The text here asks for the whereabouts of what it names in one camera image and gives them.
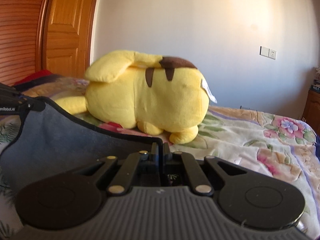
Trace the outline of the wooden door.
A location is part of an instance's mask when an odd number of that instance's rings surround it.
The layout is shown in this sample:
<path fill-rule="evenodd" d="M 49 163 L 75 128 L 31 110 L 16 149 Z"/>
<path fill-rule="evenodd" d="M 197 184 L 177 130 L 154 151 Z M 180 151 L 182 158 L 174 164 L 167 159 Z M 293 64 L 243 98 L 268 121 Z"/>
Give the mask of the wooden door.
<path fill-rule="evenodd" d="M 48 0 L 42 38 L 42 68 L 83 77 L 89 66 L 97 0 Z"/>

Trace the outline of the white wall socket plate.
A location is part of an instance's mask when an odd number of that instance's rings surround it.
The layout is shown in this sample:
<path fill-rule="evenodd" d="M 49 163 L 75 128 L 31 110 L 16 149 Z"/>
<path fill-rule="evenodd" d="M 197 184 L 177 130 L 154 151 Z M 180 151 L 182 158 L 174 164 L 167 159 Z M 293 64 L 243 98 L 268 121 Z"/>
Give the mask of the white wall socket plate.
<path fill-rule="evenodd" d="M 261 46 L 260 47 L 260 55 L 275 60 L 276 56 L 277 56 L 277 52 L 275 50 L 270 49 L 270 48 L 266 48 L 266 47 Z"/>

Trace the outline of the wooden side cabinet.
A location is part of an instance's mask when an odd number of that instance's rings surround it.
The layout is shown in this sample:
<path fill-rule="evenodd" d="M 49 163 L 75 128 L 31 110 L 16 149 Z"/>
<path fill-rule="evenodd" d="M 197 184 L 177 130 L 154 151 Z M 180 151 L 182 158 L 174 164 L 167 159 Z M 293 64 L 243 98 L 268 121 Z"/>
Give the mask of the wooden side cabinet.
<path fill-rule="evenodd" d="M 320 128 L 320 104 L 319 93 L 309 90 L 303 111 L 302 119 L 309 124 L 311 128 L 319 134 Z"/>

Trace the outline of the stacked boxes and linens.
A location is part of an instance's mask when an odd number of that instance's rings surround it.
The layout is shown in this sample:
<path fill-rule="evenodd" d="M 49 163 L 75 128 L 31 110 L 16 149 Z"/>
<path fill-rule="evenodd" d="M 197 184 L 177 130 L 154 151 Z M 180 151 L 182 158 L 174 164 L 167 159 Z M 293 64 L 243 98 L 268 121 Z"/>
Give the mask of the stacked boxes and linens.
<path fill-rule="evenodd" d="M 320 68 L 315 68 L 315 75 L 313 78 L 313 84 L 310 87 L 314 92 L 320 93 Z"/>

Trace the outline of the dark blue red blanket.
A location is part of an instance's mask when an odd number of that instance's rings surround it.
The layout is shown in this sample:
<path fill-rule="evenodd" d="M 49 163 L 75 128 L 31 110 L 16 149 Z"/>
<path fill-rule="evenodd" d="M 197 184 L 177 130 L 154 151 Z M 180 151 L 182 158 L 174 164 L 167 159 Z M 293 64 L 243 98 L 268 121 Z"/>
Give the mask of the dark blue red blanket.
<path fill-rule="evenodd" d="M 33 87 L 43 85 L 46 83 L 52 83 L 59 81 L 61 79 L 66 79 L 67 76 L 62 76 L 59 74 L 53 74 L 52 72 L 43 69 L 33 74 L 28 75 L 27 77 L 17 81 L 12 85 L 17 91 L 24 92 Z"/>

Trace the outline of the floral bed cover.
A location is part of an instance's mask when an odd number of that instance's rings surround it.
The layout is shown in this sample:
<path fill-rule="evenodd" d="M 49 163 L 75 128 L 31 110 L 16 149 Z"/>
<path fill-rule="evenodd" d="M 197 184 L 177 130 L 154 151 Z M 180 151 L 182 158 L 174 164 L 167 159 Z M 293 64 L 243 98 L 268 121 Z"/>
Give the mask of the floral bed cover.
<path fill-rule="evenodd" d="M 84 94 L 87 85 L 84 79 L 68 77 L 23 93 L 56 100 Z M 147 136 L 136 129 L 103 123 L 89 113 L 77 117 L 112 132 Z M 20 124 L 17 116 L 1 116 L 1 152 L 15 139 Z M 170 144 L 170 149 L 191 153 L 196 159 L 216 156 L 295 185 L 306 201 L 302 231 L 319 239 L 319 134 L 307 123 L 259 111 L 210 106 L 197 137 L 188 144 Z M 14 194 L 1 172 L 1 239 L 10 239 L 21 228 Z"/>

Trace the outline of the purple microfiber towel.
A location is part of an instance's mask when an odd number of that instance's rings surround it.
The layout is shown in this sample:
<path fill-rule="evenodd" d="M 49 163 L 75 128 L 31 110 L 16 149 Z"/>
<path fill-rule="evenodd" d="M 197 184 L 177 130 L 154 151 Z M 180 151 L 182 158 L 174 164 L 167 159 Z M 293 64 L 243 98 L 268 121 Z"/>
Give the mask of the purple microfiber towel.
<path fill-rule="evenodd" d="M 125 159 L 153 144 L 157 137 L 120 134 L 78 119 L 53 100 L 34 99 L 17 113 L 21 126 L 17 137 L 1 153 L 1 170 L 14 194 L 25 186 L 92 163 L 107 155 Z"/>

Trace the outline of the yellow Pikachu plush toy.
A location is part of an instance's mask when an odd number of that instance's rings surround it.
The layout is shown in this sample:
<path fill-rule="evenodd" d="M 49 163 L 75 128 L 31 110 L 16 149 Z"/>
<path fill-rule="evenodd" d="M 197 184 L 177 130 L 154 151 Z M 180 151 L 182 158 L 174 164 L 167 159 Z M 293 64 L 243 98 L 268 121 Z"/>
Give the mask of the yellow Pikachu plush toy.
<path fill-rule="evenodd" d="M 179 57 L 115 50 L 94 61 L 85 79 L 84 95 L 56 100 L 62 109 L 153 136 L 168 132 L 173 144 L 194 140 L 216 101 L 204 75 Z"/>

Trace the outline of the wooden slatted wardrobe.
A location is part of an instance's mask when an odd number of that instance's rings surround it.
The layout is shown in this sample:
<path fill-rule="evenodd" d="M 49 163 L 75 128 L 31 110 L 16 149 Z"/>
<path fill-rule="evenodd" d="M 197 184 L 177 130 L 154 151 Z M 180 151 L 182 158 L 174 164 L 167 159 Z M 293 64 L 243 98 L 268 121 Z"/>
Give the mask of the wooden slatted wardrobe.
<path fill-rule="evenodd" d="M 13 85 L 42 67 L 49 0 L 1 0 L 1 83 Z"/>

